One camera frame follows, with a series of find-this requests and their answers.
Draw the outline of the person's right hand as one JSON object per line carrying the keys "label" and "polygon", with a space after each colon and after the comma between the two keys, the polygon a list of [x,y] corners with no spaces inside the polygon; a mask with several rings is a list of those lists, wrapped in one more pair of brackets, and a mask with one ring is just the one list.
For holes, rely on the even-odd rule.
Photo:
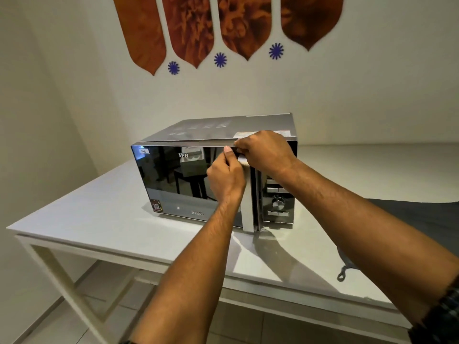
{"label": "person's right hand", "polygon": [[257,162],[249,163],[273,179],[279,179],[297,163],[287,140],[274,131],[259,131],[249,136],[257,136]]}

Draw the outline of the person's left hand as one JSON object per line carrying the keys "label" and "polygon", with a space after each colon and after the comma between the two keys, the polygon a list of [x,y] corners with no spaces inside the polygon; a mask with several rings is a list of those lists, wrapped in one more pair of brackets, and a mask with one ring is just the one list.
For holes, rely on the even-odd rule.
{"label": "person's left hand", "polygon": [[220,204],[225,202],[240,206],[246,188],[243,165],[234,154],[234,168],[229,169],[223,166],[222,155],[223,151],[207,170],[211,190]]}

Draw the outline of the silver and black microwave oven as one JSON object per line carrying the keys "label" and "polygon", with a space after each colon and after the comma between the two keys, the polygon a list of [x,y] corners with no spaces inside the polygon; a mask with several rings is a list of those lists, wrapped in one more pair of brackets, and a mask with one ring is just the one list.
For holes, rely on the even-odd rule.
{"label": "silver and black microwave oven", "polygon": [[244,168],[246,188],[234,227],[254,233],[265,226],[292,228],[295,199],[277,181],[250,167],[234,141],[261,130],[282,135],[297,155],[297,134],[291,113],[188,119],[131,145],[154,212],[208,221],[217,207],[208,168],[232,147]]}

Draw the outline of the person's left forearm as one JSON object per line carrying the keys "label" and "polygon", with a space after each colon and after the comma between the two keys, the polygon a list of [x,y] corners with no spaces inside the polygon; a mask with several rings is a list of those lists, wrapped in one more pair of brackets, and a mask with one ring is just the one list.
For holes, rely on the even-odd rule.
{"label": "person's left forearm", "polygon": [[129,340],[119,344],[206,344],[240,202],[240,193],[219,200],[209,221],[162,275]]}

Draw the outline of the person's right forearm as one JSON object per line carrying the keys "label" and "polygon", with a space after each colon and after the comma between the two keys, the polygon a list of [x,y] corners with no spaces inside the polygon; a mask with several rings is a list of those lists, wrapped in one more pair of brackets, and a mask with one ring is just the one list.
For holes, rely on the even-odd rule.
{"label": "person's right forearm", "polygon": [[411,323],[459,317],[459,258],[424,233],[325,178],[294,156],[266,172]]}

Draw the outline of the white table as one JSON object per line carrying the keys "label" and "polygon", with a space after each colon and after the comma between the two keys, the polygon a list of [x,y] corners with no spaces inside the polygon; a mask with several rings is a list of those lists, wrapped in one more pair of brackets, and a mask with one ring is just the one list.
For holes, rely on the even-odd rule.
{"label": "white table", "polygon": [[[322,175],[365,198],[409,202],[459,201],[459,144],[301,146],[298,157]],[[169,264],[203,222],[154,213],[134,161],[129,161],[26,216],[8,229],[59,290],[98,344],[118,344],[134,321],[121,329],[106,326],[132,284],[157,285]],[[125,267],[106,303],[94,310],[55,258],[53,251],[90,257]],[[408,344],[409,322],[360,271],[347,270],[336,246],[312,215],[295,204],[291,229],[263,228],[258,235],[236,230],[221,302],[263,312],[240,319],[274,343],[288,343],[287,320],[307,324],[304,342],[316,330],[322,343],[360,337]]]}

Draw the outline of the dark grey cloth mat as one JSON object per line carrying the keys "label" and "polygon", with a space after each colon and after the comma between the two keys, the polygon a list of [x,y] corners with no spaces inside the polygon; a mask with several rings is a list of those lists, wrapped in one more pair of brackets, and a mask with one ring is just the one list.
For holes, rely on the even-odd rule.
{"label": "dark grey cloth mat", "polygon": [[459,258],[459,201],[447,203],[368,199]]}

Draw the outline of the dark plaid shirt sleeve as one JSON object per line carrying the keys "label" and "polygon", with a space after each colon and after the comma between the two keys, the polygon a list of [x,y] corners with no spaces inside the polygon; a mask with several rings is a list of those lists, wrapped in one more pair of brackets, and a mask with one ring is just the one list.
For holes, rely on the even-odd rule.
{"label": "dark plaid shirt sleeve", "polygon": [[411,344],[459,344],[459,275],[420,324],[409,330]]}

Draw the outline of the orange flower-print leaf wall decal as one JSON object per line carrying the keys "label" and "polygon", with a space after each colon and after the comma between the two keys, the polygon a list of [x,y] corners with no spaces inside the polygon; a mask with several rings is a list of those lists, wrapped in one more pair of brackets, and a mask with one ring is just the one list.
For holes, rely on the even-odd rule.
{"label": "orange flower-print leaf wall decal", "polygon": [[217,0],[217,3],[224,44],[248,61],[270,36],[271,0]]}
{"label": "orange flower-print leaf wall decal", "polygon": [[198,68],[214,46],[210,0],[162,0],[175,54]]}
{"label": "orange flower-print leaf wall decal", "polygon": [[310,51],[340,20],[344,0],[280,0],[285,36]]}

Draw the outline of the plain orange leaf wall decal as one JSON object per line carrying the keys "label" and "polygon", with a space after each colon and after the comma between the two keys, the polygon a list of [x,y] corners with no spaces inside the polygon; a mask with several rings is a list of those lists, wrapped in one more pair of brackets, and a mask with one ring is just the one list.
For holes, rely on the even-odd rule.
{"label": "plain orange leaf wall decal", "polygon": [[167,56],[156,0],[113,0],[133,62],[155,75]]}

